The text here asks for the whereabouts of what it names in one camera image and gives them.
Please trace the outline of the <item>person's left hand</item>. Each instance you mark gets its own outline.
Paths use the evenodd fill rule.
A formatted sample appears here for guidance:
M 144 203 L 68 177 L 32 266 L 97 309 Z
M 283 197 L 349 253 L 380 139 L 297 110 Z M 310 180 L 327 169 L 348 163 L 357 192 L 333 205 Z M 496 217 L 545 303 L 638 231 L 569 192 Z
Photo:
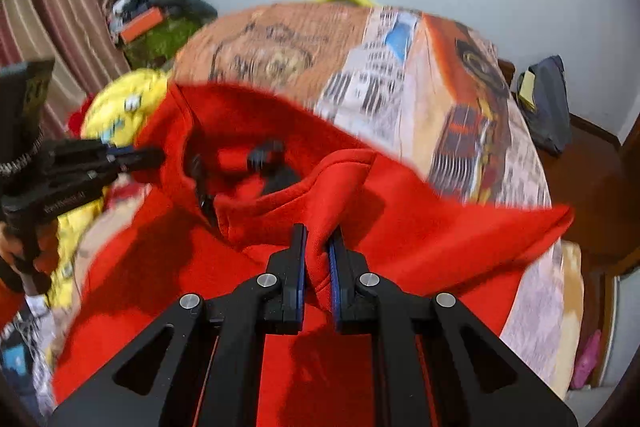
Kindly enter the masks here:
M 51 286 L 50 276 L 60 262 L 58 221 L 23 232 L 2 222 L 1 259 L 17 274 L 25 295 L 45 294 Z

